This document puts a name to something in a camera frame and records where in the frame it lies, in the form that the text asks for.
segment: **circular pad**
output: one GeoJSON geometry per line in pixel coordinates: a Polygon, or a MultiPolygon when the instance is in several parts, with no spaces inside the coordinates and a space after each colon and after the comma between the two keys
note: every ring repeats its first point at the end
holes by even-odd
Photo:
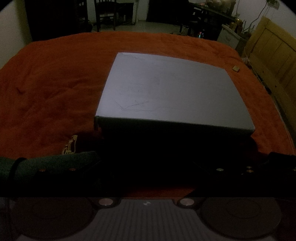
{"type": "Polygon", "coordinates": [[[200,214],[218,233],[238,239],[265,236],[281,220],[274,198],[207,198],[200,214]]]}
{"type": "Polygon", "coordinates": [[[59,239],[82,230],[91,221],[86,198],[18,198],[12,222],[23,235],[34,239],[59,239]]]}

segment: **metal rivet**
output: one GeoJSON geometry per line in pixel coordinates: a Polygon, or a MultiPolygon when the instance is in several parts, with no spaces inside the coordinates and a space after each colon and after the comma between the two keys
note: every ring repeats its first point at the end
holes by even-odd
{"type": "Polygon", "coordinates": [[[102,206],[109,206],[113,203],[113,200],[111,198],[102,198],[99,200],[99,204],[102,206]]]}
{"type": "Polygon", "coordinates": [[[190,206],[190,205],[194,204],[194,200],[191,198],[182,198],[180,200],[180,203],[184,206],[190,206]]]}

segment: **wooden headboard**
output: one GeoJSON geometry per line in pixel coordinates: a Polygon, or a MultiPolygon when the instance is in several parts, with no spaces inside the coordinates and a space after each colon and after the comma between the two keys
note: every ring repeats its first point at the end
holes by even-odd
{"type": "Polygon", "coordinates": [[[262,17],[247,42],[245,54],[284,111],[291,131],[296,133],[296,39],[262,17]]]}

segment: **wooden chair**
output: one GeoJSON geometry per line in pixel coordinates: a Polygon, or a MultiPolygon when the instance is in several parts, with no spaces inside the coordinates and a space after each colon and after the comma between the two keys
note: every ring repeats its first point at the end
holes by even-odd
{"type": "Polygon", "coordinates": [[[109,14],[113,14],[113,30],[116,26],[116,0],[94,0],[95,12],[96,12],[96,25],[97,31],[101,28],[101,19],[110,18],[109,14]]]}
{"type": "Polygon", "coordinates": [[[180,33],[182,33],[182,28],[188,28],[187,35],[191,35],[191,30],[196,30],[198,28],[199,19],[197,15],[193,15],[196,10],[194,6],[188,0],[176,1],[177,9],[177,21],[180,24],[180,33]]]}

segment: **tiled floor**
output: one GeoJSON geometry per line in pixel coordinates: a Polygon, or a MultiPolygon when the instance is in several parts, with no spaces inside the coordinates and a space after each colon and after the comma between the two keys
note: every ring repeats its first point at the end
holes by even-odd
{"type": "MultiPolygon", "coordinates": [[[[116,31],[131,31],[131,32],[147,32],[147,33],[167,33],[178,34],[180,26],[166,23],[151,23],[146,21],[138,21],[135,25],[121,25],[116,27],[116,31]]],[[[112,26],[103,26],[100,31],[113,31],[112,26]]]]}

